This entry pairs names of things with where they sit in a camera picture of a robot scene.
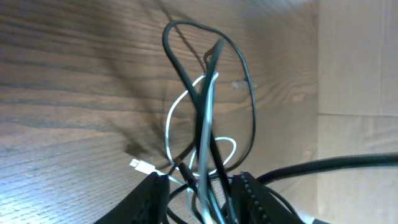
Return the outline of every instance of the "wood grain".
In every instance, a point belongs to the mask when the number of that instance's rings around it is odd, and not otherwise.
[[[3,0],[0,12],[0,222],[92,223],[144,178],[128,166],[133,157],[167,164],[165,114],[184,91],[160,39],[170,17],[222,30],[248,61],[263,140],[239,170],[259,175],[312,159],[302,152],[314,153],[317,122],[301,120],[317,112],[316,1]],[[180,30],[199,56],[218,38]],[[203,73],[174,31],[170,43],[191,79]],[[239,154],[251,134],[251,104],[248,92],[232,88],[243,71],[230,47],[218,70],[216,135],[235,138]],[[184,98],[172,119],[175,155],[192,140],[193,115]],[[303,139],[263,138],[297,123],[309,130]],[[265,154],[270,141],[280,152]],[[228,143],[220,147],[229,153]],[[316,213],[313,200],[295,204]],[[171,204],[189,218],[184,205],[183,197]]]

